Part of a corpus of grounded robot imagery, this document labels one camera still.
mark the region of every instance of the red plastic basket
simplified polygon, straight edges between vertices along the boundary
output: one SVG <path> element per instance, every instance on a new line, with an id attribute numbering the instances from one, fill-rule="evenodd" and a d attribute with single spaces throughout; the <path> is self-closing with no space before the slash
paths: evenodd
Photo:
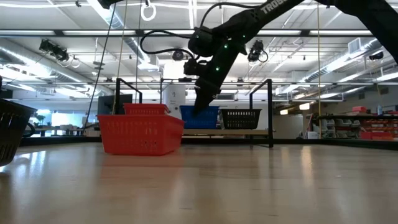
<path id="1" fill-rule="evenodd" d="M 169 115 L 98 115 L 106 153 L 162 156 L 181 146 L 184 121 Z"/>
<path id="2" fill-rule="evenodd" d="M 161 104 L 137 104 L 125 103 L 124 111 L 126 114 L 140 114 L 140 115 L 161 115 L 170 113 L 166 105 Z"/>

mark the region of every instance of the shelving unit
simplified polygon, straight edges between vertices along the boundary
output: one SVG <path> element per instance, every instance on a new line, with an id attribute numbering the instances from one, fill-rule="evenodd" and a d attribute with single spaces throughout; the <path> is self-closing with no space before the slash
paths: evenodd
<path id="1" fill-rule="evenodd" d="M 319 116 L 324 139 L 394 140 L 398 138 L 398 116 Z M 313 130 L 319 133 L 318 122 Z"/>

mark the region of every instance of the white cylinder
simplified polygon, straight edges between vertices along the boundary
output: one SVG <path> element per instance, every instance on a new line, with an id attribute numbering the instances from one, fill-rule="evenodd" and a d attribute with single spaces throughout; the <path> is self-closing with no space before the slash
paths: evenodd
<path id="1" fill-rule="evenodd" d="M 163 91 L 163 103 L 169 108 L 170 115 L 181 119 L 180 106 L 185 105 L 185 85 L 169 85 Z"/>

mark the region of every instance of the ceiling beam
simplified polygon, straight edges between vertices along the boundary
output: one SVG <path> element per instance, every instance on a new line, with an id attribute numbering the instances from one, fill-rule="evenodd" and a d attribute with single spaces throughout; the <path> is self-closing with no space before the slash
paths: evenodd
<path id="1" fill-rule="evenodd" d="M 142 37 L 151 30 L 126 29 L 124 37 Z M 193 29 L 170 29 L 167 30 L 190 37 Z M 320 37 L 373 37 L 368 30 L 353 29 L 322 29 L 319 30 Z M 107 37 L 108 30 L 99 29 L 0 29 L 0 37 Z M 111 30 L 110 37 L 122 37 L 123 30 Z M 163 33 L 151 34 L 151 37 L 171 37 Z M 256 37 L 318 37 L 315 29 L 263 29 Z"/>

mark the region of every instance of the black wire basket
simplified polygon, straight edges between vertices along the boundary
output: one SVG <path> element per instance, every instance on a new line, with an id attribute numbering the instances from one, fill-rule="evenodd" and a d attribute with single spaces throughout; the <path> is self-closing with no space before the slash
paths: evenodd
<path id="1" fill-rule="evenodd" d="M 221 109 L 224 129 L 256 129 L 262 109 Z"/>
<path id="2" fill-rule="evenodd" d="M 0 99 L 0 166 L 10 163 L 36 109 Z"/>

